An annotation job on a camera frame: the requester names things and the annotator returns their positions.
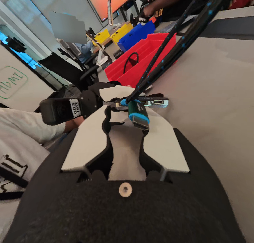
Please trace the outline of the black braided cable green plug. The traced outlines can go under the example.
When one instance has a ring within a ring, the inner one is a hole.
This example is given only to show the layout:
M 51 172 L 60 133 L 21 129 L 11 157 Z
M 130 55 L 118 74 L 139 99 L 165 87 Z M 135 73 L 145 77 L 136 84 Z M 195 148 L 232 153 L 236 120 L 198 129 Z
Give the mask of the black braided cable green plug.
M 164 72 L 169 69 L 195 42 L 199 35 L 205 30 L 208 24 L 212 21 L 215 15 L 220 11 L 226 9 L 231 0 L 207 0 L 202 5 L 202 10 L 194 20 L 193 24 L 188 28 L 186 33 L 182 36 L 170 52 L 160 61 L 156 68 L 151 72 L 150 70 L 158 60 L 160 54 L 163 52 L 166 45 L 170 42 L 175 33 L 179 32 L 183 22 L 192 13 L 196 3 L 200 0 L 192 0 L 190 5 L 183 12 L 177 23 L 168 33 L 163 43 L 155 53 L 151 62 L 147 66 L 140 80 L 138 81 L 135 90 L 124 100 L 120 102 L 123 106 L 128 106 L 129 119 L 133 125 L 142 129 L 148 130 L 150 120 L 144 105 L 138 100 L 138 96 L 144 92 L 150 85 L 152 85 Z

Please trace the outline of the red plastic bin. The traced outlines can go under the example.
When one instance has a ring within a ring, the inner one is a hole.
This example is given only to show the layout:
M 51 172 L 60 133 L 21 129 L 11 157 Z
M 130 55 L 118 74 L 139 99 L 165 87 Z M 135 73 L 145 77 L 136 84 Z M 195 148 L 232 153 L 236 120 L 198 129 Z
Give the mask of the red plastic bin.
M 130 85 L 132 88 L 135 88 L 168 34 L 169 33 L 148 34 L 146 39 L 142 39 L 136 43 L 122 56 L 106 67 L 105 73 L 108 80 L 118 81 L 123 86 Z M 139 56 L 138 63 L 133 65 L 128 61 L 125 72 L 123 72 L 127 58 L 134 52 Z

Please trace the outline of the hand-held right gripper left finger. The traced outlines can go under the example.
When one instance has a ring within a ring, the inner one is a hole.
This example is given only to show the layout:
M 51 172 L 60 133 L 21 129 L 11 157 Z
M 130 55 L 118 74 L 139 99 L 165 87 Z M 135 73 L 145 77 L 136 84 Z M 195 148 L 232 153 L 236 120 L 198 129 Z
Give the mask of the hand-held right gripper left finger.
M 91 178 L 94 171 L 100 170 L 109 179 L 114 158 L 110 119 L 110 107 L 102 106 L 84 120 L 62 165 L 63 172 L 84 172 Z

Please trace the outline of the person's left forearm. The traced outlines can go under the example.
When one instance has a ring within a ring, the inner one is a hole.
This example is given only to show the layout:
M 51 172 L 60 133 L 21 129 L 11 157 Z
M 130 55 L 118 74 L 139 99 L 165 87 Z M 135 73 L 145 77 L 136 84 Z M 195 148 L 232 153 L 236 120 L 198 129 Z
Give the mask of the person's left forearm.
M 83 122 L 84 122 L 83 116 L 66 121 L 65 122 L 65 129 L 64 129 L 63 133 L 71 132 L 73 129 L 78 128 Z

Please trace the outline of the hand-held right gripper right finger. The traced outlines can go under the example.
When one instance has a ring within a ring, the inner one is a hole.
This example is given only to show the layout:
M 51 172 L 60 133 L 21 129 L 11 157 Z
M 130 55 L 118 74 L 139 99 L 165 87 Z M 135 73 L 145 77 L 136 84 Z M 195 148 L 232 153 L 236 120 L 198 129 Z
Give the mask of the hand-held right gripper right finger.
M 156 171 L 159 180 L 164 181 L 168 172 L 189 173 L 189 166 L 171 124 L 150 108 L 147 108 L 147 113 L 149 130 L 143 132 L 140 146 L 140 165 L 146 175 Z

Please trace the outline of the yellow plastic bin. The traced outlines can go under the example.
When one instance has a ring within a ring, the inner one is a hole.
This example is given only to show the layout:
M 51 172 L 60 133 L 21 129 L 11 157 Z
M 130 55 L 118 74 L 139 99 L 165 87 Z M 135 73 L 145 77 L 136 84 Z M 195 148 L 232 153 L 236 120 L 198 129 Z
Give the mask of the yellow plastic bin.
M 99 32 L 95 36 L 95 40 L 100 43 L 101 45 L 106 45 L 108 43 L 115 43 L 117 44 L 119 40 L 125 36 L 128 32 L 130 32 L 133 29 L 133 25 L 130 22 L 126 22 L 122 25 L 120 25 L 119 28 L 114 28 L 111 30 L 105 29 L 101 32 Z

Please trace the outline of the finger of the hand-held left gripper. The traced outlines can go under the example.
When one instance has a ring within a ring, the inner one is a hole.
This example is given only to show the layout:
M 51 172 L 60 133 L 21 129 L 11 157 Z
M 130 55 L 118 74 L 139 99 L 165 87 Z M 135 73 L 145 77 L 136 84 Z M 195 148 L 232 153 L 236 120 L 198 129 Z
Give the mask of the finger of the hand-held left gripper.
M 134 90 L 132 87 L 116 85 L 114 87 L 100 89 L 99 94 L 103 102 L 109 104 L 117 99 L 129 96 Z
M 128 112 L 111 110 L 110 125 L 123 125 L 129 120 Z

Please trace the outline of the white paper sign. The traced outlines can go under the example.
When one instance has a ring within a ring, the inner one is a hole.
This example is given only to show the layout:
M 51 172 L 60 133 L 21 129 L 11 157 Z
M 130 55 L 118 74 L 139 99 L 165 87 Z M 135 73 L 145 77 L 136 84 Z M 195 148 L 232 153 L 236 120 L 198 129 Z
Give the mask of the white paper sign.
M 8 108 L 34 112 L 56 89 L 1 42 L 0 102 Z

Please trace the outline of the blue plastic bin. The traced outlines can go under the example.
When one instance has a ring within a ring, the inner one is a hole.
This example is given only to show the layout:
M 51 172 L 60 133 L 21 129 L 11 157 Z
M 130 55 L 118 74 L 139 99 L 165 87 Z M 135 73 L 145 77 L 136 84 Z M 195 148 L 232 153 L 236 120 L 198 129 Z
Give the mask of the blue plastic bin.
M 117 45 L 123 52 L 126 52 L 140 40 L 146 39 L 148 34 L 153 34 L 155 29 L 156 27 L 152 20 L 147 22 L 145 25 L 140 23 L 123 36 Z

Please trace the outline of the thick black cable silver plug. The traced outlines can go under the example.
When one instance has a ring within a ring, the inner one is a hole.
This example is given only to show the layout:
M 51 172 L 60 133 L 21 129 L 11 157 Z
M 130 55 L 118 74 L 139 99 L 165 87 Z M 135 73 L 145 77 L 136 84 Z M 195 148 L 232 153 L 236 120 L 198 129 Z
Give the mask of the thick black cable silver plug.
M 139 54 L 137 52 L 133 52 L 132 54 L 129 55 L 123 68 L 123 74 L 125 74 L 126 66 L 128 62 L 132 65 L 132 67 L 137 65 L 139 63 Z

